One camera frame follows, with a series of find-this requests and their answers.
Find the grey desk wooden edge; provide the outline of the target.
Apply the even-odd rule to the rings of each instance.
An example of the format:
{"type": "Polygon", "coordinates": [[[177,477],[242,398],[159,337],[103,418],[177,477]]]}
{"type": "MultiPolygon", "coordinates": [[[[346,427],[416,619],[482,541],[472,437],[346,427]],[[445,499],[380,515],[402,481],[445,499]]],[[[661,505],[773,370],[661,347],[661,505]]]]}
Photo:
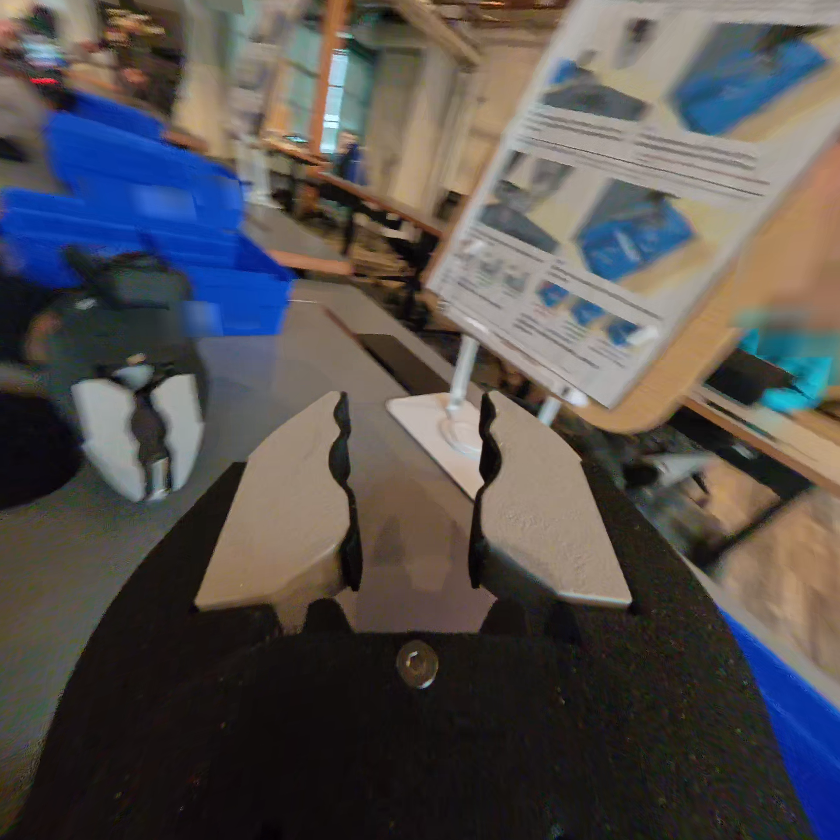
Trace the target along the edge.
{"type": "Polygon", "coordinates": [[[297,273],[352,277],[352,263],[278,208],[248,204],[241,231],[278,264],[297,273]]]}

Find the wooden partition panel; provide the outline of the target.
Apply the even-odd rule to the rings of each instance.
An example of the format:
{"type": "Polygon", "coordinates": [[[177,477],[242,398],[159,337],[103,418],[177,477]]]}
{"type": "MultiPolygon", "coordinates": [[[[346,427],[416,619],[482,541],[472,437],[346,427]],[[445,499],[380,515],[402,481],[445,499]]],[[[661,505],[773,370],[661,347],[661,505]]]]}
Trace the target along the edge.
{"type": "Polygon", "coordinates": [[[590,404],[570,411],[609,432],[643,432],[662,424],[753,322],[804,333],[814,343],[838,337],[838,233],[836,140],[633,390],[613,409],[590,404]]]}

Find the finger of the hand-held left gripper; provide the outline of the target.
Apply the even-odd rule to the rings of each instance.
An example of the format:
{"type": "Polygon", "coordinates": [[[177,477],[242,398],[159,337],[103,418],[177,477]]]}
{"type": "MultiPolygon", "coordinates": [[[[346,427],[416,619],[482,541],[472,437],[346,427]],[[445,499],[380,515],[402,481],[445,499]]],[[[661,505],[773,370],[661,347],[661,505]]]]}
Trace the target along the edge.
{"type": "Polygon", "coordinates": [[[178,491],[189,480],[203,442],[204,420],[195,375],[166,378],[151,392],[151,404],[164,427],[171,489],[178,491]]]}
{"type": "Polygon", "coordinates": [[[143,501],[146,478],[140,463],[140,445],[131,430],[133,393],[105,379],[79,381],[70,392],[87,459],[121,497],[143,501]]]}

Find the person's left forearm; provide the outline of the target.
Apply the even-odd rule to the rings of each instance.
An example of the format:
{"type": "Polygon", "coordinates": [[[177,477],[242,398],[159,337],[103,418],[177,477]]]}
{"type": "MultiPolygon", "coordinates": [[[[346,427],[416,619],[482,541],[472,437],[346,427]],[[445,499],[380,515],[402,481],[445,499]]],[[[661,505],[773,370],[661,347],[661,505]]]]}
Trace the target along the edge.
{"type": "Polygon", "coordinates": [[[1,273],[1,362],[24,364],[31,322],[52,300],[51,290],[1,273]]]}

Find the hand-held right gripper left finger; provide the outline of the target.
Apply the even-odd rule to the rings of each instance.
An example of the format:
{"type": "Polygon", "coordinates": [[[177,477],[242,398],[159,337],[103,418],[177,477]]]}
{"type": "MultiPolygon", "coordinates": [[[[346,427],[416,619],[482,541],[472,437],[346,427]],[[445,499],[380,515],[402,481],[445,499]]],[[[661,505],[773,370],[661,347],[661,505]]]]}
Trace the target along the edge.
{"type": "Polygon", "coordinates": [[[299,634],[312,603],[360,589],[350,433],[348,395],[330,392],[248,457],[195,596],[198,611],[269,606],[284,634],[299,634]]]}

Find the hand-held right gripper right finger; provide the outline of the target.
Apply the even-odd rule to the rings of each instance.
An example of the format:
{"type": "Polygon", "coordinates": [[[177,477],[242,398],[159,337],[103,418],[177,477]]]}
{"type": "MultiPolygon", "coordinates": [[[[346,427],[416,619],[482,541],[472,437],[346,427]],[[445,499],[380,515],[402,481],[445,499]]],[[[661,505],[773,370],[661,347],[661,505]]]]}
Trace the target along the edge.
{"type": "Polygon", "coordinates": [[[525,606],[629,607],[631,590],[575,450],[500,392],[482,396],[479,437],[472,587],[525,606]]]}

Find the black laptop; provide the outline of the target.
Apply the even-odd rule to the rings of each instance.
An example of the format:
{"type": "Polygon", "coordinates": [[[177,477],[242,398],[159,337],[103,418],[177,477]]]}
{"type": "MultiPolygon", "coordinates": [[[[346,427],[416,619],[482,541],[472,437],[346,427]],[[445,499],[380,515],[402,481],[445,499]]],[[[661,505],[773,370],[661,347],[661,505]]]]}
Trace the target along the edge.
{"type": "Polygon", "coordinates": [[[781,367],[741,349],[733,350],[706,379],[705,387],[742,406],[760,403],[772,390],[786,390],[795,378],[781,367]]]}

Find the blue plastic bin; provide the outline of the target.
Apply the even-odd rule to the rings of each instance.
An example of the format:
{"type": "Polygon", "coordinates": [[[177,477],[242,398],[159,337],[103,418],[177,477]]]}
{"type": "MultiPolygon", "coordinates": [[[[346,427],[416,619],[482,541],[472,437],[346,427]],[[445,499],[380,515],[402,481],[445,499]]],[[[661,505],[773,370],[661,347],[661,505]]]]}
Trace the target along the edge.
{"type": "Polygon", "coordinates": [[[734,615],[721,613],[751,668],[814,834],[838,839],[838,706],[734,615]]]}
{"type": "Polygon", "coordinates": [[[126,217],[17,187],[2,190],[2,243],[14,273],[56,290],[79,285],[61,254],[66,245],[101,257],[154,252],[184,271],[195,298],[211,305],[212,335],[277,334],[297,278],[236,229],[126,217]]]}
{"type": "Polygon", "coordinates": [[[117,104],[92,113],[55,112],[45,146],[51,171],[73,196],[118,217],[152,223],[195,224],[235,230],[245,201],[239,179],[222,165],[151,136],[117,127],[117,104]]]}

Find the wooden desk black legs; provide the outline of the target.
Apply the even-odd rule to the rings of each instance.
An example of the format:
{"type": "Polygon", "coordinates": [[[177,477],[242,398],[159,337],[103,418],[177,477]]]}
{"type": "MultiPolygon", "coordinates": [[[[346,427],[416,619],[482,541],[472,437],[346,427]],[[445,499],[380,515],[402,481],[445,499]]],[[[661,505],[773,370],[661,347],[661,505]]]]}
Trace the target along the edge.
{"type": "Polygon", "coordinates": [[[708,387],[699,386],[682,407],[713,424],[753,452],[747,459],[725,461],[764,487],[775,500],[743,528],[715,542],[697,545],[689,560],[704,571],[719,565],[726,553],[751,538],[804,494],[821,488],[839,494],[838,418],[821,411],[778,413],[766,406],[745,406],[708,387]]]}
{"type": "Polygon", "coordinates": [[[422,277],[444,233],[441,223],[329,172],[327,159],[321,154],[309,152],[285,140],[269,138],[261,143],[268,154],[278,154],[289,163],[288,188],[272,193],[273,197],[280,197],[280,204],[285,211],[299,218],[307,215],[302,209],[303,199],[299,192],[303,187],[309,188],[318,200],[333,201],[348,210],[349,215],[343,226],[343,256],[350,253],[354,241],[356,215],[363,215],[383,226],[385,233],[393,239],[404,235],[408,228],[417,231],[416,235],[403,239],[402,245],[396,248],[397,255],[412,271],[399,279],[405,287],[399,318],[412,323],[416,329],[422,328],[431,314],[419,298],[422,277]]]}

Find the printed instruction sheet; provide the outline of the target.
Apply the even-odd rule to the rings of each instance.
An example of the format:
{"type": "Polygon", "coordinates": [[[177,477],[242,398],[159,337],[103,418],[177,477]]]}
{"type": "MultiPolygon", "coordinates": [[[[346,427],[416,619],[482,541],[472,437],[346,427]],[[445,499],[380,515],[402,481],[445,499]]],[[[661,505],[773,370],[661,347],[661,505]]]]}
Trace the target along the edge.
{"type": "Polygon", "coordinates": [[[838,2],[573,2],[429,286],[612,409],[838,134],[838,2]]]}

